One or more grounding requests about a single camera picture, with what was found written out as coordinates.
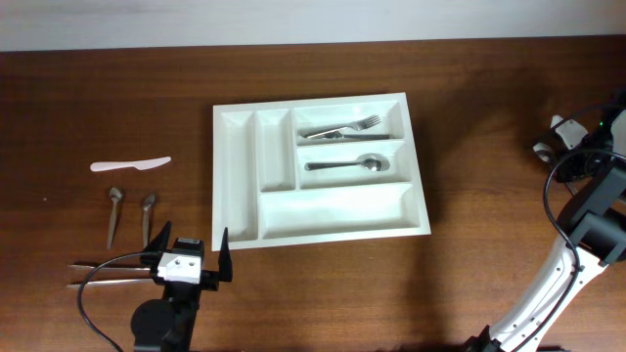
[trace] wooden table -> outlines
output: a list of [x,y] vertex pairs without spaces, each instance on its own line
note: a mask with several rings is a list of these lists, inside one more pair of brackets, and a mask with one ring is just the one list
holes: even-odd
[[[211,107],[406,92],[432,235],[233,252],[235,280],[206,292],[201,351],[375,351],[462,343],[512,308],[556,232],[547,168],[529,149],[553,114],[626,82],[626,38],[133,49],[0,55],[0,349],[110,351],[80,319],[75,260],[141,249],[155,231],[209,243]],[[147,172],[98,160],[171,155]],[[108,189],[125,190],[107,251]],[[555,206],[567,200],[554,187]],[[205,268],[216,268],[208,252]],[[586,287],[544,342],[626,346],[626,265]],[[152,284],[89,289],[86,310],[125,349]]]

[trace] metal fork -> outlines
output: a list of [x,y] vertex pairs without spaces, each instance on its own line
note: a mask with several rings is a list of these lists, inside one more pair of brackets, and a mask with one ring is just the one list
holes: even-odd
[[304,138],[316,138],[322,137],[327,133],[339,131],[345,128],[352,128],[355,131],[363,131],[364,129],[368,129],[372,126],[375,126],[380,123],[380,117],[378,115],[372,115],[370,117],[364,118],[362,120],[344,123],[335,126],[324,127],[323,129],[318,129],[309,133],[302,135]]

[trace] black cable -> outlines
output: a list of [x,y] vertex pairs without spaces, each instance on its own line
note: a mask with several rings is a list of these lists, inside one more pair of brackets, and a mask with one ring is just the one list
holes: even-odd
[[100,264],[96,268],[92,269],[89,272],[89,274],[87,274],[85,279],[80,284],[80,287],[78,288],[78,296],[76,298],[76,303],[78,304],[78,312],[80,312],[80,316],[82,317],[82,319],[85,320],[85,323],[87,324],[87,326],[89,328],[91,328],[91,330],[93,330],[101,338],[103,338],[108,343],[110,343],[111,346],[113,346],[113,348],[115,350],[117,350],[118,352],[123,352],[121,347],[119,347],[119,345],[117,343],[115,343],[110,337],[108,337],[104,332],[102,332],[102,331],[100,331],[100,329],[96,328],[96,326],[91,322],[89,317],[87,317],[87,313],[85,313],[85,309],[82,307],[82,291],[85,289],[85,286],[87,285],[89,280],[91,280],[91,278],[93,278],[93,276],[96,275],[96,273],[100,269],[102,269],[102,268],[106,267],[107,265],[112,264],[112,263],[114,263],[114,262],[116,262],[118,260],[134,258],[134,257],[142,256],[142,255],[149,255],[149,256],[150,255],[161,255],[161,253],[159,253],[159,252],[137,252],[137,253],[130,253],[130,254],[120,255],[120,256],[118,256],[116,258],[110,259],[110,260]]
[[593,154],[600,153],[600,154],[617,157],[618,159],[622,161],[626,161],[626,156],[615,153],[615,152],[610,152],[610,151],[601,150],[601,149],[578,150],[578,151],[573,151],[564,155],[559,160],[559,162],[557,162],[555,167],[552,169],[552,171],[550,172],[550,175],[548,175],[548,179],[546,180],[546,185],[544,186],[544,194],[543,194],[544,209],[546,210],[546,215],[548,215],[548,219],[550,219],[550,222],[555,227],[555,229],[557,229],[557,231],[559,232],[559,235],[563,238],[565,243],[567,243],[567,247],[571,250],[571,252],[574,255],[574,272],[572,273],[571,281],[569,282],[569,284],[567,284],[565,291],[560,296],[559,300],[557,301],[557,304],[555,304],[555,306],[550,311],[550,313],[548,313],[544,321],[541,322],[541,324],[537,327],[537,329],[535,329],[531,334],[529,334],[528,337],[526,337],[526,339],[524,339],[512,352],[519,351],[520,348],[522,348],[526,343],[532,340],[537,335],[537,333],[539,333],[539,331],[541,331],[546,326],[546,324],[557,313],[557,310],[562,305],[563,301],[569,295],[574,285],[576,284],[576,281],[578,280],[578,273],[580,272],[580,256],[578,255],[578,251],[576,251],[573,243],[571,242],[571,240],[569,239],[569,237],[567,236],[563,228],[559,225],[559,223],[557,222],[557,219],[555,218],[555,215],[552,213],[552,210],[550,209],[550,204],[548,203],[548,190],[550,189],[550,183],[552,182],[552,179],[557,173],[557,170],[559,169],[561,165],[563,165],[564,162],[566,162],[568,159],[570,159],[571,157],[575,155],[586,154],[586,153],[593,153]]
[[550,131],[548,131],[547,133],[544,133],[543,135],[535,138],[534,142],[533,142],[533,146],[536,145],[537,143],[541,142],[541,140],[543,140],[544,138],[550,136],[551,134],[555,133],[555,131],[557,131],[557,128],[559,128],[561,125],[563,125],[565,122],[572,120],[572,119],[576,119],[586,113],[589,113],[591,111],[595,111],[595,110],[599,110],[599,109],[620,109],[620,110],[626,110],[626,107],[619,105],[619,104],[612,104],[612,103],[604,103],[604,104],[595,104],[589,107],[586,107],[584,109],[581,109],[573,114],[571,114],[570,116],[564,118],[563,120],[561,120],[559,123],[557,123],[556,125],[552,126],[552,128],[550,128]]

